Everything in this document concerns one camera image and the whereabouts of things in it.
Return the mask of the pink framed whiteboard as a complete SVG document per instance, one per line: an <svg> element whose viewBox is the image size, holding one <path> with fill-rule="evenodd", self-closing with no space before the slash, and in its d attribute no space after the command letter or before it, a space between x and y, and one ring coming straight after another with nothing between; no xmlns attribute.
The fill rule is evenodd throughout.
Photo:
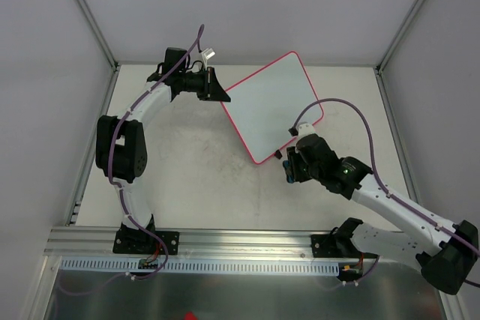
<svg viewBox="0 0 480 320"><path fill-rule="evenodd" d="M289 129L303 109L319 99L295 51L231 85L226 93L231 101L222 107L257 165L293 141Z"/></svg>

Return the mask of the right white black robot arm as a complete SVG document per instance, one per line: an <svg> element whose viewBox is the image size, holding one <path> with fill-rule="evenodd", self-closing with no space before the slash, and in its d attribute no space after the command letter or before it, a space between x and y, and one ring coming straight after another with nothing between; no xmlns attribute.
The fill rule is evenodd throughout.
<svg viewBox="0 0 480 320"><path fill-rule="evenodd" d="M354 218L335 234L343 256L358 251L394 260L420 272L437 290L456 295L479 259L479 231L467 220L454 223L381 184L377 173L354 157L338 157L309 124L294 131L296 143L283 163L289 183L315 180L386 219L397 231Z"/></svg>

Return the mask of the blue whiteboard eraser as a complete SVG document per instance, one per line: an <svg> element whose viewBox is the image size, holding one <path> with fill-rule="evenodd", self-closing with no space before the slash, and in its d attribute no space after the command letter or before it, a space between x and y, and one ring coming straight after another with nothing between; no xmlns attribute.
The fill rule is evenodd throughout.
<svg viewBox="0 0 480 320"><path fill-rule="evenodd" d="M288 161L288 160L283 161L282 166L283 166L283 169L284 169L284 172L285 172L285 175L286 175L286 181L289 184L293 184L295 182L295 177L293 175L293 168L290 164L290 161Z"/></svg>

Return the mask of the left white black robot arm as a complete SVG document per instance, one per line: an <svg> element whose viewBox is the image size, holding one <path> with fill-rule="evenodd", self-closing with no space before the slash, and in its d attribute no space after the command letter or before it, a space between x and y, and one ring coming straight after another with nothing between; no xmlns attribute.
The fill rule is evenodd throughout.
<svg viewBox="0 0 480 320"><path fill-rule="evenodd" d="M95 164L114 187L123 219L115 234L114 253L166 255L173 247L159 235L142 184L148 153L145 130L156 114L182 92L194 93L201 101L229 102L215 69L207 64L213 49L200 51L190 61L186 49L170 47L136 99L117 115L97 121Z"/></svg>

